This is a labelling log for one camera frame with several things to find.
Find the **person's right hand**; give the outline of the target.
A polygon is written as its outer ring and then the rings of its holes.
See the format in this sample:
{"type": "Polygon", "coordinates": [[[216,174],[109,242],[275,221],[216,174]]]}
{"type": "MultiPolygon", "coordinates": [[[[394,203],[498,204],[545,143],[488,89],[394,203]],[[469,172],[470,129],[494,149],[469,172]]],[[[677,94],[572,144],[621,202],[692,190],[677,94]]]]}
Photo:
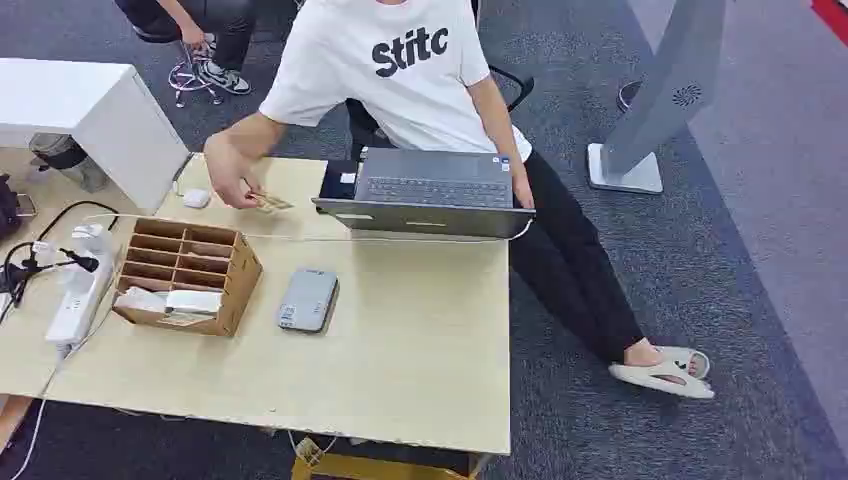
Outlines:
{"type": "Polygon", "coordinates": [[[224,132],[210,136],[203,153],[211,186],[226,205],[236,209],[259,207],[257,195],[262,188],[253,174],[252,160],[242,155],[224,132]]]}

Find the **person's left hand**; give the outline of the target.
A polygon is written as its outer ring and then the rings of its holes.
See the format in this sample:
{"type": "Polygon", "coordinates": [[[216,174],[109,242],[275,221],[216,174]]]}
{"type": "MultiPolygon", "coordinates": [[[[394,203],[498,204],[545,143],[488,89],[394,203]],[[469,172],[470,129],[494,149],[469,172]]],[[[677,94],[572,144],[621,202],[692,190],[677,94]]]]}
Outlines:
{"type": "Polygon", "coordinates": [[[524,163],[520,159],[510,160],[513,195],[524,209],[534,209],[535,201],[524,163]]]}

